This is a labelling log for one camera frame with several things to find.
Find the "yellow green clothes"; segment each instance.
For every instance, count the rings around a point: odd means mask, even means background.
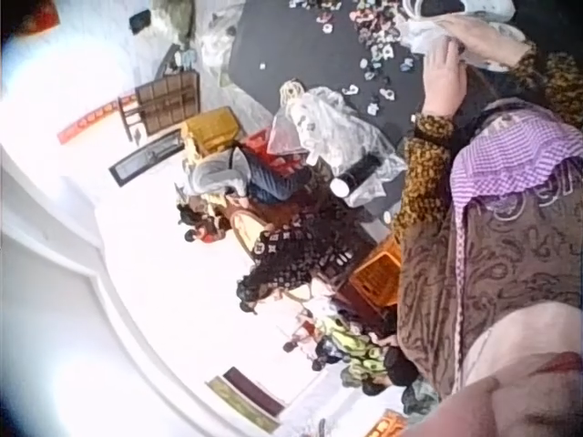
[[[316,329],[332,340],[334,345],[350,357],[348,372],[361,381],[367,376],[386,374],[384,349],[370,337],[351,331],[341,317],[330,316],[316,321]]]

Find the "purple checkered headscarf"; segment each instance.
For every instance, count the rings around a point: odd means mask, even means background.
[[[516,99],[496,105],[516,103]],[[553,113],[524,103],[498,113],[454,161],[450,177],[455,212],[455,387],[461,388],[462,297],[465,280],[465,207],[482,196],[500,197],[543,184],[566,158],[583,156],[583,135]]]

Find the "hand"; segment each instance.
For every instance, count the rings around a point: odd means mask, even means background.
[[[425,102],[422,113],[451,118],[467,92],[465,64],[459,59],[459,44],[449,38],[435,41],[424,59]]]
[[[231,195],[226,195],[225,198],[227,198],[227,201],[231,205],[234,205],[235,207],[240,207],[239,198],[235,198],[234,196],[231,196]]]
[[[494,27],[478,18],[462,15],[448,15],[435,20],[465,48],[490,61],[504,66],[515,66],[530,48],[505,36]]]
[[[249,198],[239,198],[239,206],[241,208],[249,209],[250,205]]]

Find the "white plastic bag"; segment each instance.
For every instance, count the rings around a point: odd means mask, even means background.
[[[302,147],[309,152],[307,162],[311,165],[322,158],[339,176],[367,153],[383,158],[376,172],[345,200],[352,208],[384,196],[383,183],[406,169],[387,137],[361,120],[340,93],[326,87],[314,88],[290,100],[284,109],[297,129]]]
[[[231,83],[228,74],[230,52],[243,6],[231,6],[212,14],[198,38],[202,63],[218,79],[220,86]]]
[[[298,129],[286,116],[285,108],[280,108],[271,123],[270,141],[267,153],[270,155],[295,155],[305,153],[300,142]]]

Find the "basket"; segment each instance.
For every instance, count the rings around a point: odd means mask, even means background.
[[[401,251],[393,238],[382,244],[350,277],[351,284],[376,308],[397,303]]]
[[[237,118],[229,107],[220,107],[191,117],[182,124],[182,137],[192,138],[204,158],[227,148],[239,134]]]

